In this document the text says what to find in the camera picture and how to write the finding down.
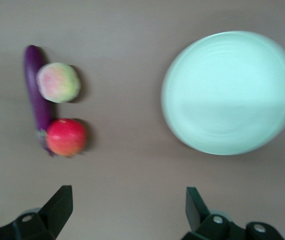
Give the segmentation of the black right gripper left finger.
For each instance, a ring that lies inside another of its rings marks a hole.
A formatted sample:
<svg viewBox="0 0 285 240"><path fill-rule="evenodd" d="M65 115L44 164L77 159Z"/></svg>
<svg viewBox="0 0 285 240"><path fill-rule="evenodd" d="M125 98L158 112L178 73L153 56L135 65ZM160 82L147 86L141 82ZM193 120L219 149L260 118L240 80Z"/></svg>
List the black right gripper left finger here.
<svg viewBox="0 0 285 240"><path fill-rule="evenodd" d="M73 190L63 185L38 210L0 227L0 240L55 240L73 212Z"/></svg>

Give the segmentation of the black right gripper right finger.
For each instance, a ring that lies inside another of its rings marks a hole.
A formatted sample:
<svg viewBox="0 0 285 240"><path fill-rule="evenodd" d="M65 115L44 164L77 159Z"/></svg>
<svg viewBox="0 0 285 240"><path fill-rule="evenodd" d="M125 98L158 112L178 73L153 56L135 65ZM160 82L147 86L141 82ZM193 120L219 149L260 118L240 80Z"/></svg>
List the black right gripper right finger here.
<svg viewBox="0 0 285 240"><path fill-rule="evenodd" d="M246 230L221 212L211 212L195 187L187 187L185 214L190 231L183 240L245 240Z"/></svg>

